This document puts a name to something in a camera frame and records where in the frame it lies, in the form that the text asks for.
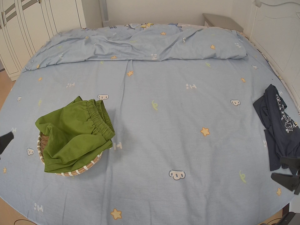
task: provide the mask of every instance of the cabinet door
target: cabinet door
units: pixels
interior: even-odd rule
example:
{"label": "cabinet door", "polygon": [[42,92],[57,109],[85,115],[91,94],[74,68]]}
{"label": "cabinet door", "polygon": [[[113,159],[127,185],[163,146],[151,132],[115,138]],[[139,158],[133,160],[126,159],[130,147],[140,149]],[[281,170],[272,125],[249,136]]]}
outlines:
{"label": "cabinet door", "polygon": [[46,0],[46,6],[53,33],[81,28],[76,0]]}
{"label": "cabinet door", "polygon": [[5,70],[9,75],[12,75],[19,72],[19,70],[10,54],[3,32],[3,29],[0,29],[0,57]]}
{"label": "cabinet door", "polygon": [[32,51],[29,52],[25,43],[27,38],[24,37],[21,32],[15,1],[2,0],[2,9],[4,11],[2,16],[5,23],[4,29],[6,31],[7,39],[11,44],[12,52],[15,55],[17,62],[21,68],[23,68],[30,59],[30,54],[32,54]]}
{"label": "cabinet door", "polygon": [[50,36],[46,27],[41,3],[38,0],[18,0],[21,3],[21,18],[24,19],[24,29],[27,30],[29,42],[33,45],[34,52],[37,52],[47,41]]}

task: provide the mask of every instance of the wooden floor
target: wooden floor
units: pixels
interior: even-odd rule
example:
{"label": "wooden floor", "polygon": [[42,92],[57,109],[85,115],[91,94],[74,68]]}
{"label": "wooden floor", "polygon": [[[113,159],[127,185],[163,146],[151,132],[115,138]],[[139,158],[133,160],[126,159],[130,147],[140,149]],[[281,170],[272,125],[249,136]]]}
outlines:
{"label": "wooden floor", "polygon": [[[11,81],[6,72],[0,72],[0,109],[9,94],[15,81]],[[272,217],[264,221],[267,224],[276,224],[282,217],[282,210],[274,214]],[[35,223],[30,222],[23,215],[14,210],[5,201],[0,198],[0,225],[32,225]]]}

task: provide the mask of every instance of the basket rim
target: basket rim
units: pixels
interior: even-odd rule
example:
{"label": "basket rim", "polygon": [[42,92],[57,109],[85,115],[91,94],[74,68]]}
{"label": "basket rim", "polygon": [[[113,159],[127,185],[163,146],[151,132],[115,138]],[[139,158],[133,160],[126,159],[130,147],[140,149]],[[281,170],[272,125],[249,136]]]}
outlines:
{"label": "basket rim", "polygon": [[[41,147],[41,140],[42,140],[42,136],[45,136],[45,134],[43,134],[41,131],[39,133],[39,136],[38,136],[38,140],[37,140],[37,150],[38,150],[38,154],[39,154],[39,157],[42,161],[42,163],[45,165],[44,163],[44,156],[43,156],[43,151],[42,151],[42,147]],[[57,175],[61,175],[61,176],[64,176],[64,177],[71,177],[71,176],[76,176],[76,175],[79,175],[81,173],[84,173],[85,171],[89,170],[92,166],[94,166],[99,160],[100,158],[102,157],[102,154],[103,154],[103,151],[98,154],[92,161],[90,161],[87,165],[79,168],[79,169],[76,169],[74,171],[71,171],[71,172],[62,172],[62,173],[55,173]]]}

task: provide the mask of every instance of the bed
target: bed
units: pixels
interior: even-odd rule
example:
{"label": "bed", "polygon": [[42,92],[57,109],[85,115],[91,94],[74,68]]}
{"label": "bed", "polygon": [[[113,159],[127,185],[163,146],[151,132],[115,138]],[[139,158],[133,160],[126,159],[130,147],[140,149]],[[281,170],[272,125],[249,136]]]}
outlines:
{"label": "bed", "polygon": [[[270,177],[252,105],[270,84],[300,124],[295,92],[236,31],[146,23],[57,34],[0,112],[0,131],[15,136],[0,196],[40,225],[258,224],[293,198]],[[78,176],[45,173],[35,121],[78,95],[104,100],[113,147]]]}

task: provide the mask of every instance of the nightstand top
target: nightstand top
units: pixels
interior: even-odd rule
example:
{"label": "nightstand top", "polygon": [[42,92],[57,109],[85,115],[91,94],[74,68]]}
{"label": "nightstand top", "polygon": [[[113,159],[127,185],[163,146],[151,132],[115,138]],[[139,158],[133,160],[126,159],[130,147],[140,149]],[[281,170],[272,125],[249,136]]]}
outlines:
{"label": "nightstand top", "polygon": [[239,32],[243,32],[243,30],[244,30],[240,25],[238,25],[230,17],[215,15],[215,14],[208,14],[208,13],[203,13],[203,16],[205,18],[205,21],[211,27],[227,28],[227,29],[232,29],[232,30],[236,30]]}

